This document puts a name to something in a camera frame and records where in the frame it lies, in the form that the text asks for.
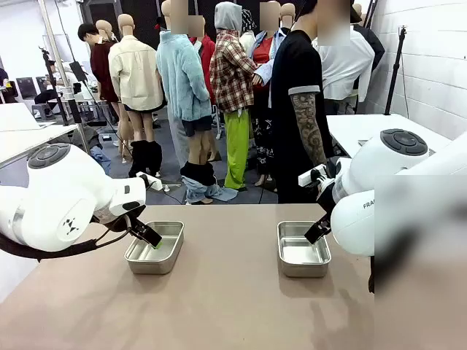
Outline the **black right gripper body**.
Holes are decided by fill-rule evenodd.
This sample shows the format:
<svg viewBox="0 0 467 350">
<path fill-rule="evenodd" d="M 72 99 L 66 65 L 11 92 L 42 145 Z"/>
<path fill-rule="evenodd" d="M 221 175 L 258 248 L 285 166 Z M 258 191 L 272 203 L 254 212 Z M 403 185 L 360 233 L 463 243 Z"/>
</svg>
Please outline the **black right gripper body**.
<svg viewBox="0 0 467 350">
<path fill-rule="evenodd" d="M 333 199 L 333 189 L 335 186 L 334 179 L 325 179 L 321 181 L 320 185 L 318 186 L 318 196 L 317 196 L 317 203 L 323 208 L 325 211 L 325 219 L 331 219 L 331 213 L 336 206 L 336 202 Z"/>
</svg>

